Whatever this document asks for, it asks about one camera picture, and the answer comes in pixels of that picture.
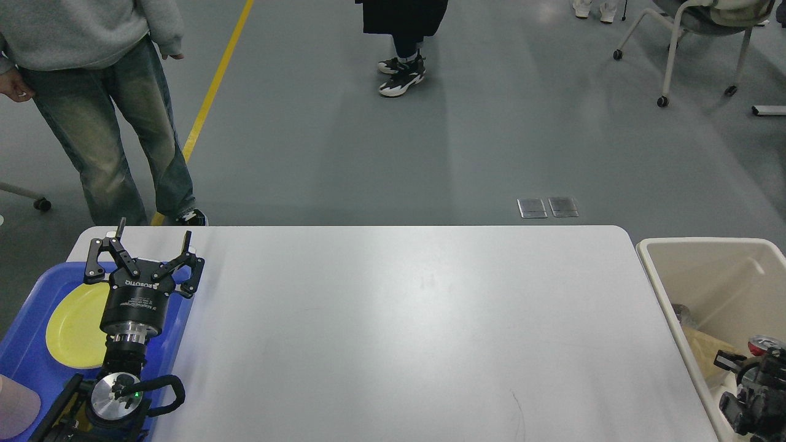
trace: pink object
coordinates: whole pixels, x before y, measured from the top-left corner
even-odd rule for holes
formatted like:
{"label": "pink object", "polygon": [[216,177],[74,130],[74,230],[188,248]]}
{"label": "pink object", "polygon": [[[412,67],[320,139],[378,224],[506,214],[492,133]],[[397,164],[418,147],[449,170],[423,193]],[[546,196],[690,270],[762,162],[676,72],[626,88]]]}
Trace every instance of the pink object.
{"label": "pink object", "polygon": [[41,410],[38,393],[0,374],[0,439],[18,436]]}

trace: metal floor plate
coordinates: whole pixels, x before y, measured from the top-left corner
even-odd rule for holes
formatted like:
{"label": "metal floor plate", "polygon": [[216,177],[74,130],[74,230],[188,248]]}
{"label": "metal floor plate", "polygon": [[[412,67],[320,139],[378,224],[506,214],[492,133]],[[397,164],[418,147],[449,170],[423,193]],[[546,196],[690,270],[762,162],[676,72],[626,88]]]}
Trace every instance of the metal floor plate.
{"label": "metal floor plate", "polygon": [[519,198],[519,212],[521,217],[528,218],[548,218],[545,213],[543,200],[540,198]]}
{"label": "metal floor plate", "polygon": [[571,197],[551,197],[549,198],[551,212],[557,218],[571,218],[578,216],[576,202]]}

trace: robot in bin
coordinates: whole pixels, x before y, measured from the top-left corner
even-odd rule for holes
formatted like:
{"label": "robot in bin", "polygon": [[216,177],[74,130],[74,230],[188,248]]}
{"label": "robot in bin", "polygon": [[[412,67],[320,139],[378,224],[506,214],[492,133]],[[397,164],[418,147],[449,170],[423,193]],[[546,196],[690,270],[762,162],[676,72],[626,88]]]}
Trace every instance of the robot in bin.
{"label": "robot in bin", "polygon": [[[138,442],[144,440],[145,420],[170,413],[185,402],[185,389],[177,376],[165,374],[141,379],[151,338],[160,335],[167,316],[169,296],[190,299],[199,287],[204,259],[189,251],[191,231],[186,231],[179,256],[168,263],[131,258],[120,243],[126,220],[115,235],[90,243],[84,282],[105,280],[98,256],[108,252],[117,269],[109,275],[109,296],[101,317],[107,333],[106,353],[96,379],[75,374],[33,432],[31,442]],[[189,267],[191,277],[180,284],[172,275]],[[151,408],[146,392],[172,387],[172,403]]]}
{"label": "robot in bin", "polygon": [[734,432],[751,442],[786,442],[786,344],[757,335],[753,357],[719,351],[714,364],[736,374],[737,394],[724,392],[719,407]]}

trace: blue tray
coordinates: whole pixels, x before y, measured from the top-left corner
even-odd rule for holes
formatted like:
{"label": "blue tray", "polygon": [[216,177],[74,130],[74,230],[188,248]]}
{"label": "blue tray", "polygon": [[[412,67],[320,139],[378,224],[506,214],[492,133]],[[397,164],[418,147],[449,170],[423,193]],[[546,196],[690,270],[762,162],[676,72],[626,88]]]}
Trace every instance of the blue tray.
{"label": "blue tray", "polygon": [[[107,272],[116,269],[114,263],[101,263],[101,266]],[[0,342],[0,374],[41,396],[41,411],[33,425],[9,440],[22,442],[30,438],[35,427],[62,392],[65,383],[74,374],[81,373],[85,379],[94,379],[98,375],[98,368],[76,370],[60,364],[46,348],[46,326],[50,317],[63,298],[82,284],[84,271],[85,263],[62,263],[41,275],[13,320],[6,337]],[[178,284],[189,277],[188,268],[182,268],[174,274],[174,280]],[[151,339],[148,345],[148,363],[141,372],[143,381],[171,372],[185,329],[185,321],[191,310],[191,302],[183,301],[183,298],[177,295],[170,297],[163,333]],[[150,394],[152,407],[161,405],[162,393],[161,390],[156,390]],[[150,433],[155,421],[153,418],[145,421],[145,428],[149,429]]]}

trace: black and white sneaker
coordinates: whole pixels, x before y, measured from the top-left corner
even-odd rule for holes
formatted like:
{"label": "black and white sneaker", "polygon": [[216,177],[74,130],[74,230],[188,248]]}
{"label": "black and white sneaker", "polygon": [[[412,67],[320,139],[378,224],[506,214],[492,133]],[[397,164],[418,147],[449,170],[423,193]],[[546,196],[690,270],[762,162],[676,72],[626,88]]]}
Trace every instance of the black and white sneaker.
{"label": "black and white sneaker", "polygon": [[191,209],[184,215],[180,215],[175,221],[181,226],[209,226],[208,218],[198,208]]}
{"label": "black and white sneaker", "polygon": [[390,60],[382,60],[376,64],[376,69],[383,74],[392,76],[399,73],[399,58],[393,57]]}
{"label": "black and white sneaker", "polygon": [[410,63],[402,63],[396,59],[396,64],[399,71],[380,86],[380,94],[385,97],[400,97],[410,86],[425,79],[426,68],[420,55]]}

